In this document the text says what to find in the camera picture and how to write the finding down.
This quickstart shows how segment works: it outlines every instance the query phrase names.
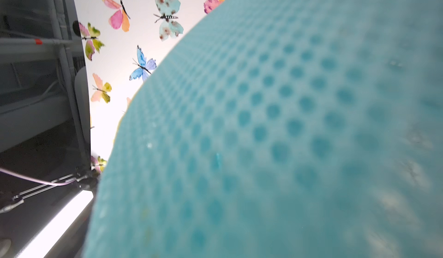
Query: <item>blue butterfly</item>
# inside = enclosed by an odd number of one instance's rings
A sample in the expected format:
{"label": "blue butterfly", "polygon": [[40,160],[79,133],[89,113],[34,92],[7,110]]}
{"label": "blue butterfly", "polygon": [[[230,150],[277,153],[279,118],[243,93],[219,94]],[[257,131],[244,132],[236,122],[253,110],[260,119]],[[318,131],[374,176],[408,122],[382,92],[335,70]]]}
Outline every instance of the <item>blue butterfly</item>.
{"label": "blue butterfly", "polygon": [[144,56],[143,52],[141,52],[141,48],[138,45],[137,59],[139,62],[134,65],[138,66],[139,68],[131,73],[131,75],[129,76],[129,80],[134,80],[141,76],[143,82],[145,82],[147,78],[152,75],[152,72],[150,72],[150,70],[154,70],[157,68],[156,61],[154,59],[150,59],[146,62],[146,57]]}

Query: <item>metal frame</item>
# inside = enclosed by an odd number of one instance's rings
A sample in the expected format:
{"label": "metal frame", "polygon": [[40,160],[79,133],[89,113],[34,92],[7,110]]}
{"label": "metal frame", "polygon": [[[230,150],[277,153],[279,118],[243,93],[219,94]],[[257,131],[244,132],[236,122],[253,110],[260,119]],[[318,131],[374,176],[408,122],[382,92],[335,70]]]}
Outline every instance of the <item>metal frame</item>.
{"label": "metal frame", "polygon": [[0,39],[0,63],[54,60],[59,58],[57,47],[62,43],[76,55],[83,55],[81,41],[2,38]]}
{"label": "metal frame", "polygon": [[[62,31],[60,28],[60,22],[57,18],[57,11],[55,9],[54,0],[47,0],[49,8],[49,17],[51,19],[52,30],[54,37],[58,40],[63,40]],[[75,77],[74,61],[72,53],[69,47],[65,44],[61,44],[58,49],[58,59],[62,67],[63,78],[66,83],[66,90],[69,98],[69,105],[71,106],[72,117],[74,119],[75,133],[77,135],[78,146],[80,148],[81,159],[84,166],[90,164],[90,161],[86,155],[88,152],[86,149],[86,143],[83,138],[83,131],[80,124],[80,115],[77,108],[77,102],[74,93],[73,78]]]}

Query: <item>butterfly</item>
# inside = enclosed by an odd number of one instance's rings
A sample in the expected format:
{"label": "butterfly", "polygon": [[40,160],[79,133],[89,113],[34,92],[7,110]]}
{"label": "butterfly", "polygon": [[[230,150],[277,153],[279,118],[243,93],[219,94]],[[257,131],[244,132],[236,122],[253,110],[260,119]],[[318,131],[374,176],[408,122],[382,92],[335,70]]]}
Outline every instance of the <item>butterfly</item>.
{"label": "butterfly", "polygon": [[95,102],[103,99],[106,103],[109,103],[111,97],[108,95],[108,92],[112,90],[111,85],[109,83],[103,84],[101,78],[95,73],[93,73],[92,76],[94,77],[95,84],[97,85],[97,87],[94,87],[94,89],[97,91],[92,95],[91,101]]}
{"label": "butterfly", "polygon": [[129,20],[131,19],[126,13],[125,6],[123,6],[123,0],[120,0],[120,5],[114,0],[102,0],[106,6],[111,9],[117,10],[110,18],[109,25],[114,29],[121,29],[125,32],[129,31]]}
{"label": "butterfly", "polygon": [[180,9],[180,1],[179,0],[155,0],[157,9],[160,12],[160,15],[154,14],[160,19],[164,19],[162,24],[160,24],[160,39],[162,41],[168,39],[169,36],[171,38],[178,37],[179,34],[183,33],[183,27],[176,21],[171,19],[177,19],[178,17],[174,16]]}
{"label": "butterfly", "polygon": [[157,68],[156,61],[154,59],[146,61],[146,57],[144,56],[143,52],[141,52],[141,48],[139,46],[137,46],[137,59],[138,63],[135,63],[134,65],[138,66],[139,68],[131,73],[129,80],[134,80],[141,76],[143,82],[145,82],[146,79],[152,75],[150,70]]}
{"label": "butterfly", "polygon": [[97,39],[100,36],[100,31],[95,27],[91,26],[91,23],[88,22],[88,29],[85,28],[83,24],[78,21],[75,21],[72,24],[72,28],[74,29],[74,33],[81,37],[81,39],[86,40],[85,46],[85,55],[88,60],[92,61],[92,55],[97,52],[100,53],[100,48],[105,46],[101,41]]}
{"label": "butterfly", "polygon": [[205,8],[205,13],[210,13],[213,11],[216,7],[218,7],[221,3],[223,3],[225,0],[206,0],[203,3],[203,6]]}
{"label": "butterfly", "polygon": [[94,156],[91,156],[91,169],[95,169],[98,173],[102,173],[105,170],[106,165],[108,164],[108,161],[98,156],[95,158]]}

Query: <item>led light strip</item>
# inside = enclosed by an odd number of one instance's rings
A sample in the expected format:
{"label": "led light strip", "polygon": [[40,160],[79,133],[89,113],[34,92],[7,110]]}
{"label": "led light strip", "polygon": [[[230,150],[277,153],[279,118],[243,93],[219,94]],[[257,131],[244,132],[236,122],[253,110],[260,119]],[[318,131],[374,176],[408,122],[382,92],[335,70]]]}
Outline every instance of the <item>led light strip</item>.
{"label": "led light strip", "polygon": [[81,191],[34,237],[16,258],[44,258],[93,198],[91,191]]}

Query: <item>cable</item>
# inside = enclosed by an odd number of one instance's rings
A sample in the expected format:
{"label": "cable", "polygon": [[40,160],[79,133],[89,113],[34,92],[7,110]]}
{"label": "cable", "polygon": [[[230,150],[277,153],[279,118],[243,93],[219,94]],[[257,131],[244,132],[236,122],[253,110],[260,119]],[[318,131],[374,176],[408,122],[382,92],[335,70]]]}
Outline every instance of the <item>cable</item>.
{"label": "cable", "polygon": [[18,177],[18,178],[21,178],[21,179],[25,179],[25,180],[28,180],[28,181],[32,181],[32,182],[36,182],[36,183],[41,183],[41,184],[46,184],[46,185],[51,185],[51,186],[64,186],[64,185],[70,184],[70,183],[75,181],[75,180],[71,180],[71,181],[63,182],[63,183],[51,183],[51,182],[48,182],[48,181],[43,181],[43,180],[35,179],[35,178],[32,178],[32,177],[27,177],[25,175],[21,175],[21,174],[16,173],[16,172],[9,171],[6,168],[2,168],[2,167],[0,167],[0,172],[6,173],[6,174],[9,174],[11,176]]}
{"label": "cable", "polygon": [[[68,183],[68,184],[69,184],[69,183],[74,182],[75,180],[76,180],[76,178],[73,177],[73,178],[68,179],[65,183]],[[47,191],[47,190],[52,189],[52,188],[55,188],[55,187],[56,187],[56,186],[48,186],[48,187],[43,188],[43,189],[41,189],[41,190],[39,190],[39,191],[35,191],[35,192],[33,192],[32,194],[24,195],[22,198],[25,200],[25,199],[27,199],[28,197],[34,196],[34,195],[36,195],[36,194],[40,194],[41,192]]]}
{"label": "cable", "polygon": [[57,66],[55,67],[55,72],[57,73],[57,79],[58,83],[60,84],[60,87],[62,88],[65,94],[68,94],[68,91],[66,90],[65,85],[63,84],[63,77],[60,75],[60,62],[58,60],[57,60]]}
{"label": "cable", "polygon": [[[64,179],[67,179],[67,178],[72,177],[72,176],[74,176],[74,174],[68,174],[68,175],[66,175],[66,176],[63,176],[63,177],[60,177],[60,178],[58,178],[58,179],[52,180],[51,183],[55,183],[55,182],[58,182],[58,181],[62,181],[62,180],[64,180]],[[24,195],[24,194],[30,193],[30,192],[32,192],[32,191],[38,190],[38,189],[40,189],[40,188],[43,188],[43,187],[45,187],[45,186],[47,186],[47,185],[43,184],[43,185],[36,186],[36,187],[34,187],[34,188],[31,188],[31,189],[28,189],[28,190],[25,190],[25,191],[20,192],[19,195]]]}
{"label": "cable", "polygon": [[0,115],[2,115],[2,114],[4,114],[4,113],[7,113],[7,112],[15,111],[15,110],[18,110],[18,109],[21,109],[21,108],[27,107],[27,106],[31,106],[31,105],[33,105],[33,104],[36,104],[37,102],[40,102],[40,101],[43,100],[43,99],[45,98],[45,96],[48,94],[49,90],[50,90],[55,84],[57,84],[57,83],[58,83],[58,80],[55,80],[54,82],[52,82],[52,83],[49,85],[49,87],[44,91],[44,93],[42,93],[38,99],[32,101],[31,103],[26,103],[26,104],[23,104],[23,105],[21,105],[21,106],[19,106],[19,107],[14,107],[14,108],[9,109],[9,110],[7,110],[7,111],[2,111],[2,112],[0,112]]}

